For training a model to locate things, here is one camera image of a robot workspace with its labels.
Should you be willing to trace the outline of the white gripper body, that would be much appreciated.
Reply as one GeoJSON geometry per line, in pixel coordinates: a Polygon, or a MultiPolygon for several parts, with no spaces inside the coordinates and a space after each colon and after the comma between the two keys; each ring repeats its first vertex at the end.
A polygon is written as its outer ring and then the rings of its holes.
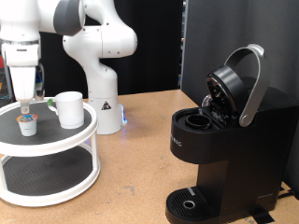
{"type": "Polygon", "coordinates": [[[17,101],[30,102],[34,98],[36,69],[29,67],[9,67],[13,90],[17,101]]]}

